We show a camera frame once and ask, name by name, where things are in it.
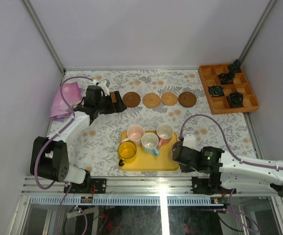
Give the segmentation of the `dark wooden coaster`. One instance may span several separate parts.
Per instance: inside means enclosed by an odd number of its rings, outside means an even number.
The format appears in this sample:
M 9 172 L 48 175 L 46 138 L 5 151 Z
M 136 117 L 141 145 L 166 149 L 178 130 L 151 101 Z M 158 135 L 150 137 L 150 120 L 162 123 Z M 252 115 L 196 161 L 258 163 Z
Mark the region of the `dark wooden coaster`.
M 140 101 L 140 95 L 135 92 L 128 92 L 123 96 L 123 102 L 129 108 L 138 106 L 140 104 Z

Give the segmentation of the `woven rattan coaster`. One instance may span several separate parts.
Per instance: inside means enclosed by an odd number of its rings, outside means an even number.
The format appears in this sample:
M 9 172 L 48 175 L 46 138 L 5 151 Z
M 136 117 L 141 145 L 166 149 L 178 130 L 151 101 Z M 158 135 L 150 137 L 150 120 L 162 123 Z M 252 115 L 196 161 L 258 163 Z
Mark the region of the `woven rattan coaster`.
M 167 105 L 167 106 L 174 106 L 175 104 L 177 104 L 178 102 L 178 98 L 177 96 L 172 93 L 172 92 L 165 92 L 162 96 L 161 96 L 161 101 L 163 104 Z
M 147 108 L 155 108 L 158 105 L 160 105 L 160 103 L 161 103 L 161 99 L 155 93 L 148 93 L 143 97 L 143 104 Z

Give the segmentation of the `light blue mug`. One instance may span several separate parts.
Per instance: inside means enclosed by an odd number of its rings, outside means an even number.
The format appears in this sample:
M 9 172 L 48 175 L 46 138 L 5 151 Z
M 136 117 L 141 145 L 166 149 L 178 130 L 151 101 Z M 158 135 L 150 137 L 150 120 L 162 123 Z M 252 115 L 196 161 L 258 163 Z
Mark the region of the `light blue mug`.
M 144 152 L 154 156 L 160 155 L 158 150 L 159 138 L 156 134 L 145 133 L 141 139 L 141 144 Z

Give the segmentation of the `purple mug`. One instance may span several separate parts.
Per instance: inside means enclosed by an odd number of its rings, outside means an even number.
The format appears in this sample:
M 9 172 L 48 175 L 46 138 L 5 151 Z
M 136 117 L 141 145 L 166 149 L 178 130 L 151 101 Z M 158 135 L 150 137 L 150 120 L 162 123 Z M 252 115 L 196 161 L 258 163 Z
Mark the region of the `purple mug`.
M 183 145 L 183 141 L 175 142 L 172 146 L 172 152 L 174 152 L 178 146 L 182 146 L 182 145 Z

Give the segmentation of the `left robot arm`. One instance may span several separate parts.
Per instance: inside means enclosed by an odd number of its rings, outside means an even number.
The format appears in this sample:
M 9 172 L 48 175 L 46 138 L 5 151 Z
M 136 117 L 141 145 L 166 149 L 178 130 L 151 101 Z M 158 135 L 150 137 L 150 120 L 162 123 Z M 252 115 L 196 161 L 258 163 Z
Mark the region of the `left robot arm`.
M 90 172 L 70 166 L 68 146 L 100 115 L 121 113 L 127 109 L 119 91 L 109 91 L 107 79 L 92 82 L 86 89 L 86 95 L 76 105 L 70 105 L 65 98 L 65 85 L 60 86 L 62 101 L 71 111 L 71 116 L 63 123 L 60 130 L 47 137 L 37 137 L 33 143 L 30 173 L 35 177 L 39 188 L 46 190 L 39 182 L 45 178 L 55 182 L 75 184 L 81 193 L 91 190 Z

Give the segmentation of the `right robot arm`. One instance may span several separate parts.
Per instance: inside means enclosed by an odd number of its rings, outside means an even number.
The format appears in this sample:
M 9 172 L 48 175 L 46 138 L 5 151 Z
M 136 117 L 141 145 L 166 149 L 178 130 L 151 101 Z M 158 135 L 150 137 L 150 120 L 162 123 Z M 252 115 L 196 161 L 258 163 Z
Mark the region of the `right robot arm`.
M 198 172 L 207 178 L 192 177 L 195 194 L 249 193 L 277 194 L 283 198 L 283 161 L 266 161 L 233 156 L 223 149 L 206 146 L 195 150 L 193 135 L 172 146 L 172 160 L 181 172 Z

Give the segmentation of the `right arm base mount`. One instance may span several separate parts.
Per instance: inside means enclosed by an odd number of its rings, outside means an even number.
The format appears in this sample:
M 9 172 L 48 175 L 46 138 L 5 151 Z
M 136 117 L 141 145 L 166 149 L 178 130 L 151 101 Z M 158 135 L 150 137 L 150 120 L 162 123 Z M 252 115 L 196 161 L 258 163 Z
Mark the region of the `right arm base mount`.
M 224 188 L 222 186 L 222 181 L 219 177 L 210 177 L 210 178 L 199 178 L 192 177 L 192 189 L 193 194 L 203 194 L 203 195 L 214 195 L 214 194 L 223 194 L 226 192 L 230 194 L 231 188 Z

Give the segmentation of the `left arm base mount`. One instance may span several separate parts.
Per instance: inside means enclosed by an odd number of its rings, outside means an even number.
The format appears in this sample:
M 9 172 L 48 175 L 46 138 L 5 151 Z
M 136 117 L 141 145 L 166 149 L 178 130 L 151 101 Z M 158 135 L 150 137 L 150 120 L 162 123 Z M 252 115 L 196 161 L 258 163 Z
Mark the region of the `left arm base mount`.
M 82 184 L 71 184 L 69 193 L 74 194 L 105 194 L 107 188 L 107 179 L 91 178 L 85 180 Z

